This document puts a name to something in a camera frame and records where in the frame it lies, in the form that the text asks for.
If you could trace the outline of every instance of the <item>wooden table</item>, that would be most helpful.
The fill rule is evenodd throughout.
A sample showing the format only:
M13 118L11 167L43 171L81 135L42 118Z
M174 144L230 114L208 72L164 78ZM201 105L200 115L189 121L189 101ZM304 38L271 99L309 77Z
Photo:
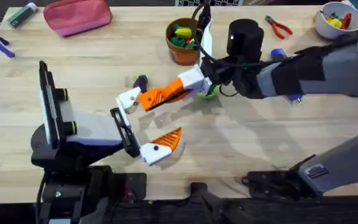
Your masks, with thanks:
M324 42L313 29L319 6L213 7L213 55L226 55L227 30L235 19L252 18L265 31L263 58L281 47L288 54ZM10 8L5 19L18 8ZM73 106L109 115L115 97L140 74L152 86L165 86L189 69L168 56L165 28L190 17L193 7L114 7L112 24L66 39L45 23L42 9L26 25L0 35L11 41L15 59L0 53L0 202L33 202L42 170L30 161L30 138L42 123L38 61L53 72L57 87L68 88ZM264 22L266 15L286 24L293 35L280 40ZM130 115L145 143L183 126L173 155L157 167L131 159L124 151L105 158L117 172L147 173L147 198L183 198L188 184L206 182L220 197L247 197L236 178L250 170L287 169L358 135L358 98L307 96L302 105L284 97L248 100L241 96L181 101ZM358 195L358 184L330 194Z

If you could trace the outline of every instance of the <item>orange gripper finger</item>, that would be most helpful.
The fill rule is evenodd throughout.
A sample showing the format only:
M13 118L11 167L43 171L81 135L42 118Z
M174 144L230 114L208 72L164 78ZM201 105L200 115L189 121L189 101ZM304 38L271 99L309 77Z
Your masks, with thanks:
M180 136L181 136L181 127L176 128L175 130L173 130L167 134L164 134L163 136L161 136L157 139L154 139L150 143L159 144L161 146L168 146L171 148L171 150L173 152L176 149L176 147L178 146Z
M142 93L139 95L139 101L141 105L143 106L143 109L145 111L149 111L149 109L156 105L157 103L162 102L167 97L177 94L179 92L183 91L183 84L180 80L180 78L175 79L173 82L171 82L169 85L167 85L165 88L154 88L152 90L149 90L145 93ZM181 96L175 98L172 101L169 101L169 103L173 103L175 101L178 101L180 99L183 99L186 94L182 94Z

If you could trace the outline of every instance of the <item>bowl of toys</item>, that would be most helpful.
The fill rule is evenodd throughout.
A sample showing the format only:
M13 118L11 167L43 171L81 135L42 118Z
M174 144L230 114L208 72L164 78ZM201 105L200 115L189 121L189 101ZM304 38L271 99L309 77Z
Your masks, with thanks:
M181 18L171 22L165 32L171 58L179 65L194 65L198 59L190 26L190 18Z
M327 39L358 31L358 10L342 2L329 2L317 12L315 26L318 34Z

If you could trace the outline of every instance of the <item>pliers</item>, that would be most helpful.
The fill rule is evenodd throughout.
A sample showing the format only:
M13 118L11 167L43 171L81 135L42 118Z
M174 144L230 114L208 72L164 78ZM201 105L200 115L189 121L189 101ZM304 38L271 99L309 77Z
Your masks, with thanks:
M280 39L284 39L284 36L279 33L278 31L278 27L283 29L284 31L286 31L287 33L289 33L290 35L292 35L292 30L290 28L288 28L287 26L283 25L283 24L280 24L276 21L274 21L273 18L271 18L270 16L266 16L265 17L265 20L273 27L273 31L274 31L274 34L280 38Z

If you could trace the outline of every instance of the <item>pink zipper bag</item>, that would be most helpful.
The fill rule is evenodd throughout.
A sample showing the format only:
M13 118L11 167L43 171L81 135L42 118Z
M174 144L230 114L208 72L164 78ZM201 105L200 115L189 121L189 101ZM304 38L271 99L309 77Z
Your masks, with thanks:
M105 0L62 0L45 7L44 18L51 29L66 37L109 24L112 15Z

